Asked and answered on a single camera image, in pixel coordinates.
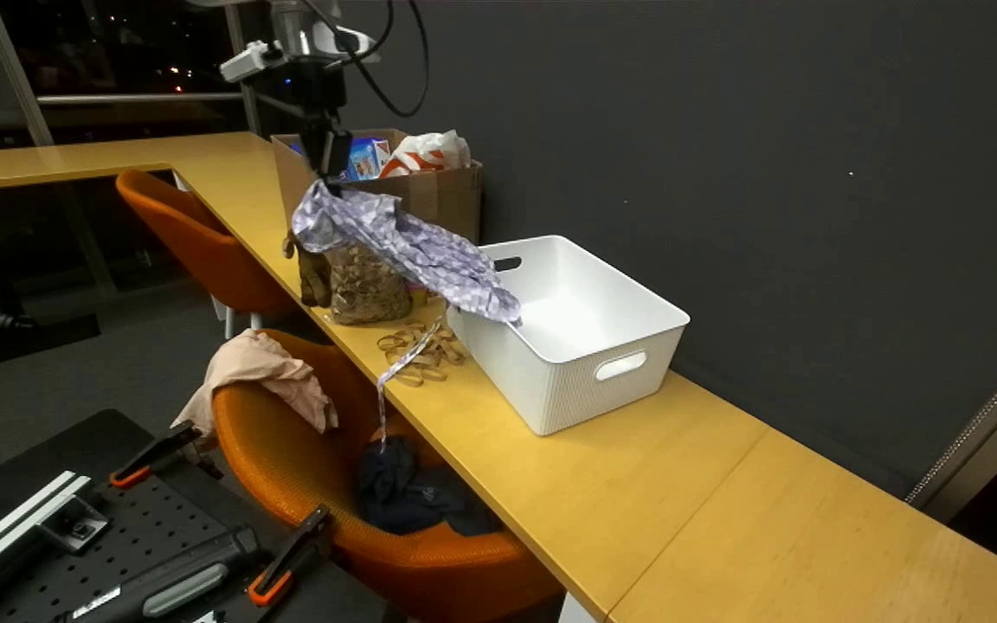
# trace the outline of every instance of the pink fabric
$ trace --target pink fabric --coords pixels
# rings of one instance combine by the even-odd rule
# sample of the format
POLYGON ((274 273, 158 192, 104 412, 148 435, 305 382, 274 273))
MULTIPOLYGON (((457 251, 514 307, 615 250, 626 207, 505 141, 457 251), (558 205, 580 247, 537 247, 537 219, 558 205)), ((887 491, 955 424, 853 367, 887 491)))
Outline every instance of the pink fabric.
POLYGON ((336 407, 317 376, 317 367, 296 361, 278 340, 272 340, 259 330, 245 330, 235 340, 222 344, 222 348, 209 364, 206 383, 191 393, 173 424, 191 421, 202 435, 210 435, 216 431, 210 393, 216 387, 240 382, 259 382, 319 431, 341 424, 336 407))

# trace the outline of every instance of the bin handle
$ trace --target bin handle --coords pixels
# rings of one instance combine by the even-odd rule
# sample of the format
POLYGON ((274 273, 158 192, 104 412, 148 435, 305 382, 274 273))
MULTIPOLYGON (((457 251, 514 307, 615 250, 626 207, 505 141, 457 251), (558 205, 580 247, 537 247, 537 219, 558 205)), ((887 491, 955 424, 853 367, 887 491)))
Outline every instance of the bin handle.
POLYGON ((607 361, 596 367, 596 382, 613 382, 613 376, 622 376, 632 370, 642 370, 649 364, 649 352, 626 352, 626 355, 615 355, 615 361, 607 361))
POLYGON ((505 273, 505 269, 517 269, 517 266, 524 266, 524 256, 499 256, 495 259, 495 273, 505 273))

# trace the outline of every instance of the crumpled plastic bag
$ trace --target crumpled plastic bag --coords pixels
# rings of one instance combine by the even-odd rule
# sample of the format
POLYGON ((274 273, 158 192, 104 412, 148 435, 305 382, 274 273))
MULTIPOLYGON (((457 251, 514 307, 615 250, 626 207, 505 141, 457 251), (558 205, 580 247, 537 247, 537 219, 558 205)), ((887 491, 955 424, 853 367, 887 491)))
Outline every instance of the crumpled plastic bag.
POLYGON ((392 158, 382 167, 382 177, 412 177, 426 171, 468 171, 470 146, 457 132, 426 132, 404 135, 392 158))
POLYGON ((397 211, 397 197, 392 192, 342 191, 342 197, 336 197, 317 181, 291 213, 291 235, 308 251, 364 242, 403 276, 412 276, 462 310, 505 326, 524 317, 518 297, 499 282, 492 259, 486 259, 477 247, 397 211))

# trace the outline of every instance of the orange chair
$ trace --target orange chair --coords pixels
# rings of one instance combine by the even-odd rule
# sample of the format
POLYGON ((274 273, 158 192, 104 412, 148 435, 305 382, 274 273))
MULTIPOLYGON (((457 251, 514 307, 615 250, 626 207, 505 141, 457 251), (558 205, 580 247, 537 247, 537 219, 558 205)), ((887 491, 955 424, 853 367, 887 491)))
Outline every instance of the orange chair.
POLYGON ((296 297, 278 287, 272 273, 225 233, 225 226, 202 205, 202 197, 177 191, 146 171, 125 171, 113 181, 120 201, 148 226, 148 233, 177 256, 177 262, 216 297, 225 310, 225 340, 231 336, 231 310, 278 316, 296 307, 296 297))
POLYGON ((371 382, 336 348, 272 333, 289 352, 308 361, 341 412, 341 429, 317 431, 259 383, 216 390, 217 451, 250 497, 297 527, 313 507, 334 511, 334 557, 382 593, 392 611, 419 619, 510 619, 547 607, 560 585, 514 533, 462 535, 446 521, 419 533, 383 533, 358 517, 355 474, 379 429, 371 382))

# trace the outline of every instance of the cloth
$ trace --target cloth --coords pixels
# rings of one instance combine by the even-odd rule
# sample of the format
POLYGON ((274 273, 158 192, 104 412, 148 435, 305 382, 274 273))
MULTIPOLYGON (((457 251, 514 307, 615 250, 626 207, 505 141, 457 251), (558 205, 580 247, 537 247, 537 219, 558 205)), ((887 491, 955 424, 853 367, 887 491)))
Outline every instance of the cloth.
POLYGON ((296 361, 278 340, 259 330, 245 330, 222 344, 210 355, 206 383, 188 398, 173 424, 191 421, 202 435, 216 431, 210 393, 222 383, 259 382, 267 390, 282 393, 305 421, 319 431, 336 429, 336 407, 322 390, 317 367, 296 361))
POLYGON ((452 521, 463 535, 503 529, 499 517, 452 466, 419 466, 404 435, 364 451, 358 511, 387 533, 417 533, 433 521, 452 521))
POLYGON ((342 197, 336 197, 317 181, 291 213, 291 235, 308 251, 360 242, 462 310, 505 326, 524 317, 518 297, 499 282, 495 266, 477 247, 440 226, 403 213, 397 197, 392 192, 342 191, 342 197))

